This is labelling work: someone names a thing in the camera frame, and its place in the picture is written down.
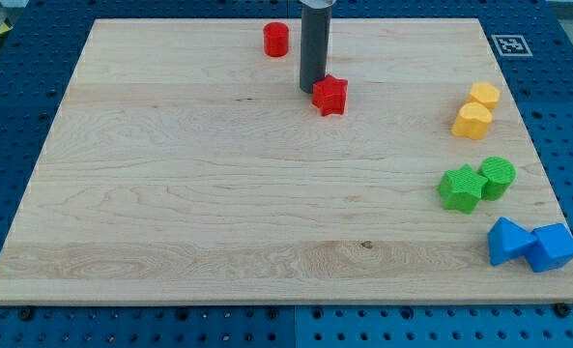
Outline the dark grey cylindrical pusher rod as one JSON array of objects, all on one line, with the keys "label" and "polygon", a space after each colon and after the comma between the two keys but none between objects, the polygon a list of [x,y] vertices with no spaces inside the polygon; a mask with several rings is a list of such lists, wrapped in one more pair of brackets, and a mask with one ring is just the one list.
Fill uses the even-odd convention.
[{"label": "dark grey cylindrical pusher rod", "polygon": [[316,82],[326,75],[329,30],[335,0],[302,0],[300,88],[313,93]]}]

